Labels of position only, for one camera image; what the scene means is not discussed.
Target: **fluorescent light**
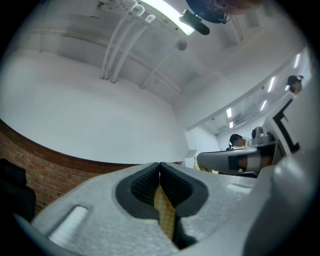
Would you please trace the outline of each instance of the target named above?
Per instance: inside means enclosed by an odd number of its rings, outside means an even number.
[[[228,118],[232,117],[231,107],[226,111],[226,114],[228,115]]]
[[[295,58],[294,68],[299,66],[299,61],[300,61],[300,53]]]
[[[180,14],[175,8],[164,0],[141,0],[141,2],[151,6],[165,15],[174,24],[176,24],[187,36],[190,36],[195,30],[187,24],[182,23],[179,20]]]
[[[274,86],[275,78],[276,78],[276,77],[274,76],[274,77],[272,77],[272,79],[271,79],[271,82],[270,82],[270,86],[269,86],[268,93],[271,91],[272,86]]]
[[[264,103],[262,104],[260,111],[264,110],[266,103],[267,103],[267,101],[265,100]]]

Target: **white ceiling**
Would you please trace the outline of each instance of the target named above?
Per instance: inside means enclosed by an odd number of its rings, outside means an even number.
[[[289,93],[285,91],[286,83],[289,76],[298,76],[304,75],[307,79],[306,75],[309,71],[309,57],[307,53],[307,49],[301,52],[299,56],[298,66],[295,68],[296,64],[296,56],[290,60],[290,62],[285,65],[283,68],[279,70],[279,72],[275,73],[275,79],[270,92],[268,92],[271,80],[268,79],[265,82],[262,82],[255,88],[253,92],[251,92],[246,98],[244,98],[239,103],[232,105],[232,117],[228,118],[227,109],[225,112],[214,117],[213,120],[210,120],[203,125],[209,129],[213,134],[219,135],[228,129],[230,129],[229,123],[233,122],[233,129],[245,124],[252,119],[263,115],[272,107],[281,100],[281,98]],[[305,86],[307,84],[307,80],[303,80],[302,85]],[[266,101],[264,109],[261,111],[261,107],[263,102]]]
[[[188,8],[184,0],[166,1],[180,13]],[[108,41],[120,17],[109,12],[102,12],[99,18],[92,17],[97,3],[98,0],[51,0],[48,6],[40,5],[21,27],[15,42],[16,47],[29,50],[41,48],[44,52],[101,67]],[[180,30],[175,30],[175,25],[167,23],[162,14],[150,7],[146,10],[143,17],[149,13],[156,15],[153,28],[146,30],[134,45],[120,76],[141,86],[152,68],[157,66],[175,42],[186,39],[187,50],[175,52],[145,87],[168,103],[201,89],[200,85],[193,86],[192,82],[221,65],[237,48],[277,19],[280,13],[266,1],[260,9],[234,17],[226,25],[204,21],[211,30],[208,36],[197,32],[185,36]],[[241,25],[244,38],[241,38],[235,23]]]
[[[165,1],[180,13],[188,9],[184,0]],[[12,40],[12,49],[49,52],[101,68],[109,40],[121,17],[112,12],[100,12],[98,18],[93,17],[97,16],[98,0],[50,0],[47,3],[40,4],[21,26],[15,39]],[[278,28],[278,30],[283,31],[285,37],[287,31],[284,30],[288,28],[288,25],[292,27],[286,14],[279,7],[272,1],[264,1],[263,6],[259,9],[246,15],[234,16],[227,24],[213,24],[203,21],[210,28],[210,34],[207,36],[196,31],[190,36],[186,36],[179,29],[176,30],[176,26],[168,22],[167,18],[161,13],[143,3],[142,5],[146,7],[146,12],[142,18],[145,18],[148,14],[154,14],[156,20],[152,22],[152,28],[148,28],[142,34],[130,51],[119,76],[137,86],[141,86],[153,68],[174,47],[176,41],[185,39],[188,43],[187,49],[185,51],[175,51],[144,88],[170,103],[176,116],[179,115],[176,113],[176,106],[180,104],[182,106],[180,109],[183,109],[184,103],[188,102],[190,97],[196,97],[196,94],[207,86],[215,86],[214,81],[217,74],[219,79],[227,81],[229,76],[236,73],[238,76],[242,72],[241,65],[232,65],[235,55],[238,56],[238,59],[241,56],[240,59],[245,62],[247,61],[246,55],[252,54],[250,51],[253,46],[257,48],[255,51],[263,53],[264,51],[259,50],[259,45],[256,46],[255,42],[256,39],[260,38],[261,40],[261,35],[264,35],[264,32],[268,31],[270,33],[270,30],[273,31],[274,27],[283,24],[283,20],[286,20],[286,24]],[[122,32],[124,27],[124,25],[121,27],[119,33]],[[127,38],[130,38],[138,28],[135,25]],[[129,41],[127,38],[116,56],[115,63],[117,63]],[[111,49],[117,44],[117,39],[116,37]],[[288,36],[286,41],[292,41],[292,35],[291,37]],[[272,42],[272,38],[267,38],[265,43],[270,45]],[[293,59],[294,56],[292,53],[290,54],[289,58]],[[255,63],[259,62],[257,58],[250,57],[250,65],[255,66]],[[221,68],[225,67],[226,64],[231,69],[221,75]],[[283,84],[285,84],[285,78],[292,74],[295,75],[293,73],[295,70],[292,70],[292,63],[278,69],[274,89],[271,93],[266,93],[269,81],[261,82],[261,80],[266,78],[266,75],[271,75],[273,71],[267,73],[263,65],[255,72],[258,70],[261,71],[260,77],[263,78],[255,79],[255,81],[260,83],[251,84],[250,86],[253,89],[245,94],[242,93],[243,95],[238,95],[242,100],[238,100],[232,106],[233,117],[230,120],[235,123],[258,116],[261,104],[265,99],[268,100],[267,111],[269,104],[278,101],[284,95]],[[245,73],[241,76],[243,81],[249,81],[244,77],[254,76],[254,74]],[[223,106],[230,105],[230,102],[222,101]],[[205,125],[212,133],[220,134],[229,128],[230,120],[224,112],[214,116],[214,120],[207,122]]]

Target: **red brick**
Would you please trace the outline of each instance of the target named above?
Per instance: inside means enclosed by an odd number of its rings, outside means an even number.
[[[60,187],[58,185],[55,185],[53,183],[47,182],[48,178],[46,177],[42,177],[43,179],[39,179],[39,178],[33,178],[32,176],[30,177],[30,181],[31,184],[33,185],[33,183],[37,183],[41,186],[43,186],[44,188],[47,189],[51,189],[53,191],[58,191],[58,192],[62,192],[62,193],[67,193],[70,191],[70,189],[65,188],[65,187]]]
[[[82,183],[82,181],[69,179],[69,180],[68,180],[68,183],[69,183],[69,184],[73,184],[73,185],[80,185],[80,184]]]
[[[40,184],[38,184],[38,183],[35,183],[35,182],[31,181],[31,180],[29,181],[29,183],[30,183],[30,185],[32,185],[33,187],[35,187],[35,188],[37,188],[38,190],[43,191],[43,192],[45,192],[45,193],[47,193],[47,194],[55,195],[55,196],[57,196],[57,197],[61,197],[61,196],[64,195],[62,192],[59,192],[59,191],[57,191],[57,190],[53,190],[53,189],[51,189],[51,188],[45,187],[45,186],[40,185]]]
[[[88,167],[87,171],[90,173],[95,173],[95,174],[102,174],[103,173],[103,171],[101,169],[93,168],[93,167]]]
[[[68,158],[68,157],[61,156],[60,159],[61,159],[62,161],[64,161],[64,162],[69,162],[69,158]]]
[[[39,152],[36,151],[36,150],[33,150],[32,153],[33,153],[36,157],[39,157],[39,158],[42,158],[42,159],[44,158],[44,155],[41,154],[41,153],[39,153]]]
[[[9,148],[10,152],[15,153],[15,149],[12,146],[10,146],[10,145],[7,145],[7,146]]]
[[[47,202],[42,201],[42,200],[40,200],[39,198],[36,198],[36,199],[35,199],[35,202],[36,202],[37,204],[39,204],[39,205],[44,206],[44,207],[47,207],[47,206],[49,205]]]
[[[36,193],[36,196],[37,195],[41,195],[43,197],[46,197],[48,199],[51,199],[51,200],[56,200],[58,199],[59,197],[54,195],[54,194],[49,194],[49,193],[46,193],[44,191],[42,191],[41,189],[38,189],[37,187],[35,186],[32,186],[31,184],[28,183],[28,187],[30,187],[31,189],[33,189],[33,191]]]
[[[36,162],[36,161],[31,161],[31,164],[32,164],[33,166],[35,166],[35,167],[38,167],[38,168],[42,169],[42,170],[45,169],[45,167],[44,167],[42,164],[40,164],[40,163],[38,163],[38,162]]]
[[[72,162],[74,165],[79,165],[79,166],[83,166],[83,167],[88,166],[87,162],[85,162],[84,160],[78,159],[78,158],[73,159]]]
[[[9,144],[10,144],[10,146],[13,147],[14,149],[16,149],[16,148],[18,147],[18,146],[17,146],[15,143],[13,143],[12,141],[10,141]]]
[[[62,188],[68,189],[68,190],[73,189],[75,187],[74,185],[59,182],[59,181],[57,181],[57,179],[48,178],[46,176],[43,177],[43,180],[45,182],[51,183],[53,185],[56,185],[56,186],[59,186],[59,187],[62,187]]]
[[[52,199],[47,198],[47,197],[45,197],[45,196],[42,196],[42,195],[40,195],[40,194],[35,194],[35,196],[36,196],[36,198],[38,198],[38,199],[40,199],[41,201],[46,202],[46,203],[48,203],[48,204],[51,204],[51,203],[53,202]]]
[[[42,204],[39,204],[39,203],[35,203],[35,209],[38,211],[38,212],[41,212],[43,209],[45,208],[44,205]]]

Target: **black rubber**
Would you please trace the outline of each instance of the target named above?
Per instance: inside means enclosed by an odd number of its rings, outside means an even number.
[[[133,217],[159,221],[154,208],[155,193],[159,186],[159,163],[124,178],[115,189],[118,203]]]
[[[160,163],[160,185],[178,218],[196,215],[208,200],[205,184],[167,163]]]
[[[238,158],[239,158],[238,155],[228,156],[229,169],[230,171],[231,170],[234,171],[234,174],[237,174],[239,170]]]

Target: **white surface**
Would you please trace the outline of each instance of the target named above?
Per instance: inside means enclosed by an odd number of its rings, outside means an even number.
[[[263,114],[263,115],[255,118],[251,121],[248,121],[247,123],[240,126],[239,128],[228,129],[227,131],[219,134],[216,138],[217,138],[218,143],[220,144],[222,150],[225,151],[226,148],[229,147],[229,139],[232,134],[239,134],[242,137],[251,138],[252,130],[257,126],[262,127],[262,125],[265,122],[265,119],[266,119],[266,114]]]
[[[160,2],[162,0],[153,0],[152,4],[158,5]],[[180,14],[188,8],[185,0],[165,0],[165,2]],[[204,20],[203,23],[210,28],[209,35],[203,36],[194,32],[190,36],[185,36],[180,29],[176,30],[177,26],[165,15],[143,2],[141,4],[146,7],[146,13],[156,16],[156,20],[152,22],[152,29],[147,29],[130,51],[129,58],[125,60],[119,76],[136,85],[142,85],[153,68],[163,59],[164,54],[172,49],[176,41],[179,39],[187,40],[188,48],[183,52],[175,52],[166,61],[165,65],[157,70],[145,87],[147,91],[168,103],[174,103],[178,98],[181,98],[181,92],[184,95],[192,95],[195,91],[206,87],[207,82],[198,82],[202,80],[204,75],[219,72],[224,62],[230,58],[233,59],[238,51],[241,52],[244,45],[250,44],[249,49],[252,44],[259,47],[259,44],[255,41],[260,32],[268,30],[271,23],[284,16],[277,8],[270,8],[269,2],[267,6],[262,6],[246,15],[238,16],[237,20],[241,23],[245,37],[243,41],[240,41],[239,34],[232,22],[228,22],[226,25],[217,25]],[[112,33],[121,17],[112,12],[100,12],[96,16],[97,0],[54,0],[49,1],[42,24],[44,4],[40,4],[40,6],[37,15],[29,17],[29,22],[24,23],[19,31],[17,47],[38,50],[39,28],[41,27],[41,41],[44,52],[61,55],[101,68],[107,45],[110,43]],[[119,34],[128,24],[127,21],[124,23],[119,30]],[[138,27],[138,25],[135,25],[132,28],[130,35],[123,44],[123,48],[126,47],[128,39]],[[277,47],[274,43],[274,38],[277,40],[277,37],[286,38],[290,41],[290,36],[287,36],[287,34],[284,36],[283,31],[287,33],[287,29],[282,30],[280,36],[277,32],[272,33],[265,39],[265,43]],[[115,38],[111,48],[117,44],[118,39]],[[116,62],[123,48],[117,54]],[[254,52],[249,52],[246,55],[248,54],[255,55]],[[256,58],[263,60],[264,56],[257,55]],[[248,63],[249,61],[246,56],[241,59],[242,63]],[[256,82],[254,78],[249,81],[246,80],[245,83],[254,86],[253,84]]]
[[[182,95],[172,104],[178,124],[189,130],[225,113],[265,79],[270,81],[304,45],[290,22],[281,20],[264,27],[211,73],[195,80],[193,87],[201,88],[199,91]]]
[[[194,136],[190,130],[184,131],[184,136],[187,142],[188,152],[185,155],[186,158],[193,158],[197,153],[197,145],[194,139]]]
[[[228,108],[228,110],[226,111],[226,114],[227,114],[228,118],[232,117],[232,109],[231,109],[231,107]]]
[[[203,152],[221,151],[219,142],[214,134],[208,131],[205,127],[198,126],[190,131],[196,147],[194,157],[186,158],[184,160],[185,166],[189,168],[194,167],[195,159]]]
[[[98,67],[19,50],[1,71],[0,118],[47,148],[124,164],[182,161],[188,151],[168,103],[100,79]]]
[[[300,53],[296,55],[295,63],[294,63],[294,68],[297,68],[299,65],[299,60],[300,60]]]
[[[75,235],[77,228],[84,220],[87,212],[87,208],[76,206],[48,238],[58,246],[64,248]]]
[[[262,106],[261,106],[260,111],[264,110],[266,103],[267,103],[267,101],[265,100],[265,101],[263,102]]]
[[[264,101],[267,101],[267,103],[263,109],[263,112],[268,113],[278,103],[278,101],[280,101],[283,96],[288,93],[285,91],[285,89],[289,76],[304,76],[304,79],[302,80],[302,86],[304,90],[308,86],[308,83],[311,79],[310,60],[308,58],[307,48],[301,52],[299,65],[297,68],[294,68],[296,57],[296,55],[292,56],[291,61],[289,61],[282,70],[274,74],[276,78],[271,92],[268,93],[268,88],[271,81],[270,78],[261,83],[260,87],[258,87],[256,91],[251,93],[248,97],[239,103],[232,105],[231,118],[228,118],[226,113],[223,111],[221,114],[213,116],[214,120],[208,121],[205,123],[205,126],[217,136],[218,134],[223,133],[230,128],[230,121],[233,121],[235,127],[238,127],[239,124],[243,125],[245,122],[250,121],[262,114],[260,109]]]
[[[264,123],[263,130],[270,131],[274,138],[280,141],[287,155],[293,152],[288,144],[288,139],[275,122],[274,116],[292,100],[290,105],[284,110],[283,117],[280,119],[292,144],[294,146],[298,144],[300,151],[313,150],[319,147],[319,93],[319,83],[317,73],[315,73],[315,77],[312,77],[309,86],[303,88],[298,96],[294,96],[288,92],[285,97],[283,97],[283,100],[274,106],[272,111],[267,115],[267,122]]]
[[[272,86],[274,86],[274,82],[275,82],[276,77],[272,77],[270,85],[269,85],[269,89],[268,89],[268,93],[270,93],[270,91],[272,90]]]

